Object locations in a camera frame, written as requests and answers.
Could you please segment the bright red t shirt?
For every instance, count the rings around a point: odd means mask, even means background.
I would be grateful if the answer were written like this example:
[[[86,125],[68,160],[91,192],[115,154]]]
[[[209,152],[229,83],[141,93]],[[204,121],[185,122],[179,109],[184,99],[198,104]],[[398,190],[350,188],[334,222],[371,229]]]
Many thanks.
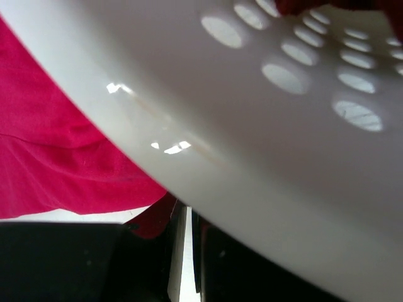
[[[169,223],[175,198],[112,144],[1,23],[1,218],[145,208],[136,235]]]

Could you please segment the dark maroon t shirt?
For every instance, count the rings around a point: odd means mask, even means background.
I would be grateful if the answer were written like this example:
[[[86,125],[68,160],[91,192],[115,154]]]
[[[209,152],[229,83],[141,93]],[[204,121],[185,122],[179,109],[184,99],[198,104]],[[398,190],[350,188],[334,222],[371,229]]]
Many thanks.
[[[396,0],[279,0],[275,1],[278,12],[283,15],[296,16],[305,10],[331,5],[339,9],[350,11],[381,11],[389,21],[396,37],[402,40],[402,1]]]

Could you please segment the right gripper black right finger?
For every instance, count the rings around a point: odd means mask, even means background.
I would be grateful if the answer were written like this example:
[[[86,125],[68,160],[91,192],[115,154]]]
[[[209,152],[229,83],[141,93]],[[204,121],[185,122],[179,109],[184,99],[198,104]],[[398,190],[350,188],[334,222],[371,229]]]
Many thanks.
[[[191,213],[196,292],[202,301],[339,301]]]

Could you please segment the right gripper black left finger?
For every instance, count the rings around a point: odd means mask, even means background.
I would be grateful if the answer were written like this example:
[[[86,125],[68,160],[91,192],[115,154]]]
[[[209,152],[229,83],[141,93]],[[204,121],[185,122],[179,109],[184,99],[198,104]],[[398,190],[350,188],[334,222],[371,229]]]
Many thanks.
[[[186,208],[124,224],[1,223],[2,301],[177,301]]]

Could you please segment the white plastic basket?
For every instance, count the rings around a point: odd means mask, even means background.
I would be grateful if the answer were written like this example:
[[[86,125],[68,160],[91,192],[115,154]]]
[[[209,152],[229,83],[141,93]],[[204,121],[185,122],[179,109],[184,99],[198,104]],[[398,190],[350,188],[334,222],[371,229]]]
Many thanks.
[[[202,217],[345,301],[402,300],[402,44],[383,12],[2,1],[1,16]]]

